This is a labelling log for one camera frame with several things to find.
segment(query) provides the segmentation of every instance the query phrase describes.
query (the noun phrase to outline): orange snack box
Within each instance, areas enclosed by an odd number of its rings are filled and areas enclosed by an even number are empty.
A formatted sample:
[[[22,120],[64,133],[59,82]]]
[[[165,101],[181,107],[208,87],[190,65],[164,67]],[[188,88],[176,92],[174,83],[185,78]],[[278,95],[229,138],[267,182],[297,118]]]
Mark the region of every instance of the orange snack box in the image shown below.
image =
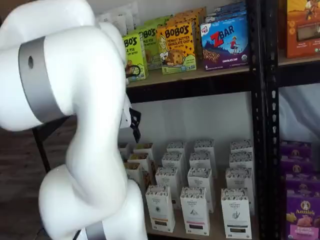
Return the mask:
[[[287,0],[288,58],[320,52],[320,8],[318,0]]]
[[[193,21],[167,23],[156,31],[163,74],[197,69]]]

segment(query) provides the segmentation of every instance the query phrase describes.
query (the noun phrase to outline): white wall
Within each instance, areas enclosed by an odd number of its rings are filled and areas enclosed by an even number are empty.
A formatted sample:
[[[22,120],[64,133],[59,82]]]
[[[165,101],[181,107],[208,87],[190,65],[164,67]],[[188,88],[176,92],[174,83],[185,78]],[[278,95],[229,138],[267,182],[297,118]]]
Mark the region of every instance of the white wall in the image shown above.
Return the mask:
[[[87,0],[96,14],[101,14],[111,8],[119,7],[134,0]],[[232,0],[136,0],[138,3],[140,19],[157,18],[185,11],[192,8],[206,6],[208,13],[214,7],[219,7],[232,2]]]
[[[160,164],[172,140],[215,139],[217,164],[227,166],[230,142],[252,138],[249,93],[233,93],[133,104],[142,113],[141,143],[154,143]],[[131,129],[121,129],[120,142],[135,143]]]

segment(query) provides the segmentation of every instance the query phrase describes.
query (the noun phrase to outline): snack box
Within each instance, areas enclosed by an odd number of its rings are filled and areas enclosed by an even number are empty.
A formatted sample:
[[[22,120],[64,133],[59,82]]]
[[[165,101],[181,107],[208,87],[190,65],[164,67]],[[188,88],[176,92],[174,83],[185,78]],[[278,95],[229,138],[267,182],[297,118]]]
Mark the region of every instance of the snack box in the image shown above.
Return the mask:
[[[190,155],[190,167],[195,169],[211,169],[211,155],[207,150],[198,150]]]
[[[312,174],[314,172],[314,163],[309,158],[299,156],[282,156],[280,161],[282,174]]]
[[[282,156],[293,156],[312,159],[312,145],[310,142],[286,141],[280,142],[280,154]]]
[[[320,193],[288,189],[286,191],[287,240],[318,240]]]
[[[155,184],[156,181],[153,176],[151,160],[148,153],[132,153],[128,159],[128,163],[141,164],[145,185]]]
[[[249,153],[254,153],[254,148],[251,140],[242,140],[242,141],[232,141],[230,143],[230,152],[232,154],[237,153],[237,152],[249,152]]]
[[[152,229],[172,233],[176,220],[168,186],[149,186],[145,194]]]
[[[187,177],[187,173],[190,168],[189,161],[187,161],[187,159],[189,159],[189,155],[187,154],[187,142],[185,142],[185,141],[172,141],[166,146],[166,151],[168,153],[169,152],[179,152],[179,153],[183,154],[183,160],[182,160],[183,171],[185,172],[185,174],[184,174],[185,177]]]
[[[216,167],[216,156],[215,156],[215,140],[196,140],[194,143],[194,152],[198,151],[208,151],[210,153],[210,164],[212,169],[212,176],[216,179],[218,177],[217,167]]]
[[[174,209],[181,209],[180,193],[181,180],[176,167],[159,167],[155,174],[157,185],[164,185],[170,187],[172,205]]]
[[[178,151],[170,151],[166,152],[162,159],[162,166],[164,168],[177,168],[178,169],[178,175],[180,176],[180,181],[182,186],[188,185],[187,180],[187,174],[188,172],[185,172],[184,168],[184,155],[181,152]]]
[[[159,48],[157,45],[157,27],[158,24],[155,22],[148,25],[140,26],[132,32],[142,34],[143,36],[143,44],[148,70],[161,69],[162,67]]]
[[[320,191],[320,175],[304,173],[287,173],[285,188],[293,190]]]
[[[132,147],[129,143],[119,143],[118,148],[120,151],[120,155],[124,161],[127,161],[132,152]]]
[[[122,37],[122,39],[125,46],[127,60],[125,73],[127,75],[139,74],[138,76],[129,77],[129,81],[146,79],[149,72],[143,35],[139,33],[131,33]]]
[[[225,180],[228,189],[247,189],[250,213],[254,215],[255,195],[252,170],[250,168],[227,168],[225,171]]]
[[[224,20],[224,19],[230,19],[230,18],[234,18],[234,17],[246,15],[246,14],[247,14],[247,10],[230,12],[230,13],[213,15],[213,16],[209,14],[208,16],[205,17],[204,22],[210,23],[210,22],[215,22],[215,21]]]
[[[319,54],[319,1],[287,0],[286,7],[286,57],[296,58]]]
[[[247,190],[221,189],[221,205],[226,238],[252,239]]]
[[[174,74],[197,69],[193,21],[157,28],[162,74]]]
[[[144,181],[144,175],[142,171],[142,167],[140,163],[133,163],[133,162],[125,162],[124,168],[128,179],[135,181],[141,191],[143,202],[146,203],[146,185]]]
[[[144,25],[149,25],[149,24],[157,24],[158,26],[165,25],[166,22],[171,18],[173,18],[173,15],[160,16],[160,17],[145,21]]]
[[[254,156],[252,152],[238,151],[230,153],[229,155],[229,166],[230,168],[245,168],[252,170],[252,181],[253,181],[253,194],[256,195],[255,191],[255,165]]]
[[[225,14],[225,13],[241,12],[244,10],[246,10],[246,3],[245,3],[245,1],[240,1],[240,2],[236,2],[236,3],[231,3],[228,5],[216,7],[212,11],[212,13],[210,13],[209,15],[216,16],[216,15],[221,15],[221,14]]]
[[[201,24],[203,64],[206,71],[248,64],[247,16]]]
[[[180,195],[187,234],[209,236],[210,219],[204,187],[183,187]]]
[[[205,188],[206,202],[210,213],[215,211],[216,194],[214,189],[214,180],[210,168],[190,168],[188,172],[189,187]]]
[[[195,39],[194,43],[195,43],[195,53],[198,59],[201,58],[202,56],[202,46],[201,46],[201,34],[200,34],[200,20],[199,20],[199,14],[197,13],[180,13],[179,16],[174,16],[173,18],[171,18],[166,24],[167,25],[174,25],[177,23],[182,23],[185,21],[192,21],[194,24],[194,28],[195,28]]]

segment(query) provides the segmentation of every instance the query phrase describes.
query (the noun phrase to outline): yellow snack box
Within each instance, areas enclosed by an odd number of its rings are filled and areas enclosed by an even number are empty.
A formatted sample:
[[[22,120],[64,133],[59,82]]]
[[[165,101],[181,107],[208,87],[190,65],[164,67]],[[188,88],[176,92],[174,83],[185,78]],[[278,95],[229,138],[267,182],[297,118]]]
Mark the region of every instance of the yellow snack box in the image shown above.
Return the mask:
[[[195,56],[194,21],[160,26],[156,31],[163,74],[197,69]]]
[[[195,28],[195,52],[199,59],[202,59],[202,44],[200,34],[199,15],[197,13],[180,13],[167,22],[167,25],[182,23],[185,21],[192,21]]]

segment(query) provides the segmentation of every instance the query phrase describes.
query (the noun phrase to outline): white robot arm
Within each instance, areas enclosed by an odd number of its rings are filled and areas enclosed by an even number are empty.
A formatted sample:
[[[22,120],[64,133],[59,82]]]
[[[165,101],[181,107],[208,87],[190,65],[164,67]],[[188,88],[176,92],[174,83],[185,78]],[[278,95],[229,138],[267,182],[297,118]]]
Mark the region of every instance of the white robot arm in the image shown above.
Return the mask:
[[[70,14],[77,9],[85,20]],[[66,164],[50,171],[39,191],[53,240],[72,240],[78,230],[79,240],[147,239],[141,193],[128,181],[117,144],[119,126],[137,131],[139,115],[124,110],[125,52],[112,28],[97,28],[84,0],[28,3],[0,28],[0,126],[22,131],[77,115]]]

